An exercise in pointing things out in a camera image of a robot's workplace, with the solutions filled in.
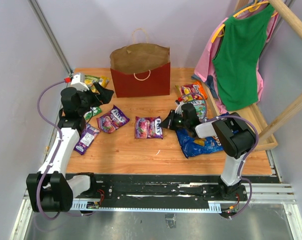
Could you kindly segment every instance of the metal floor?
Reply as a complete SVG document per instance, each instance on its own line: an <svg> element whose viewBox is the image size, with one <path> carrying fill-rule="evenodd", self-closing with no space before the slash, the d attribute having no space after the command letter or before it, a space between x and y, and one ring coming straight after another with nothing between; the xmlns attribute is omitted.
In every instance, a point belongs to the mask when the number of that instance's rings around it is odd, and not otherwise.
<svg viewBox="0 0 302 240"><path fill-rule="evenodd" d="M61 214L56 220L48 221L33 213L25 240L293 239L281 204L250 204L233 220L216 213L176 213L174 223L170 220L172 216L166 214L99 211L84 217Z"/></svg>

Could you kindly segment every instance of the black cable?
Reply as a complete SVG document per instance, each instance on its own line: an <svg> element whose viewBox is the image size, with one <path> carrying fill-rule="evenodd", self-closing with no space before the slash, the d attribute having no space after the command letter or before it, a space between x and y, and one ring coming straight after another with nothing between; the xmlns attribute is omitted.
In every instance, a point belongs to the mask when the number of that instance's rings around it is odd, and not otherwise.
<svg viewBox="0 0 302 240"><path fill-rule="evenodd" d="M91 117L90 117L90 119L85 123L85 125L87 125L87 124L91 121L91 119L92 119L92 117L93 117L93 110L92 110L92 108L90 108L90 110L91 110Z"/></svg>

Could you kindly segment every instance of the clothes rack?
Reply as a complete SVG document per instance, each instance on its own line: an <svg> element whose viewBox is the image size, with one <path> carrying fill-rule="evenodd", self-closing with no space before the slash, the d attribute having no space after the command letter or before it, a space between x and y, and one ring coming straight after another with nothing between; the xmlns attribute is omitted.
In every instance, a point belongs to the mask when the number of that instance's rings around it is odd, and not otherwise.
<svg viewBox="0 0 302 240"><path fill-rule="evenodd" d="M289 24L289 26L302 39L302 21L287 7L282 0L268 0L278 14ZM235 10L241 9L248 4L248 0L238 0ZM215 104L215 100L211 95L210 90L205 87L208 93L208 104L210 105L213 114L219 115L220 112ZM252 104L248 107L238 110L237 112L252 121L256 127L260 128L259 145L257 150L268 150L278 145L273 133L282 127L288 120L295 116L302 109L302 93L298 96L279 116L277 116L270 124L267 124L259 107Z"/></svg>

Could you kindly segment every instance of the red snack bag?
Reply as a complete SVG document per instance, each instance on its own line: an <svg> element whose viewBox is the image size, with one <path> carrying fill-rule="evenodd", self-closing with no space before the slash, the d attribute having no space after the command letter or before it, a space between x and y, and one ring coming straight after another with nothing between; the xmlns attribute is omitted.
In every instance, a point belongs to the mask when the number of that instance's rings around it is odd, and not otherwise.
<svg viewBox="0 0 302 240"><path fill-rule="evenodd" d="M203 96L204 99L207 99L208 96L201 84L200 81L196 81L195 83L193 84L187 84L187 85L183 85L181 87L179 87L178 85L175 86L178 90L178 92L180 93L181 96L183 95L187 95L187 94L192 94L192 93L197 93L199 95L194 95L194 96ZM202 97L198 97L197 99L189 99L189 101L192 101L192 100L201 100Z"/></svg>

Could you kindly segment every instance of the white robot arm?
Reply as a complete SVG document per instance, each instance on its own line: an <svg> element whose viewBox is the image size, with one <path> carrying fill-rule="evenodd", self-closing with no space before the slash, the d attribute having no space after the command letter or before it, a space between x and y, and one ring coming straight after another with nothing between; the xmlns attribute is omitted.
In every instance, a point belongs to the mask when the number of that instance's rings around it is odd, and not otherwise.
<svg viewBox="0 0 302 240"><path fill-rule="evenodd" d="M86 127L84 114L91 107L109 103L114 93L98 83L94 83L98 93L93 93L84 80L85 75L77 73L73 76L70 87L61 91L63 109L59 113L58 127L62 140L60 134L57 134L44 164L37 173L29 174L26 179L32 209L35 212L39 212L39 205L44 212L67 212L74 197L81 193L89 195L96 192L93 173L80 173L70 180L65 179L72 151ZM41 178L44 180L39 192L37 188Z"/></svg>
<svg viewBox="0 0 302 240"><path fill-rule="evenodd" d="M226 160L218 183L222 197L227 199L240 187L246 157L258 143L257 132L253 132L246 122L234 112L201 123L194 105L181 102L160 126L170 130L186 129L193 138L219 138Z"/></svg>

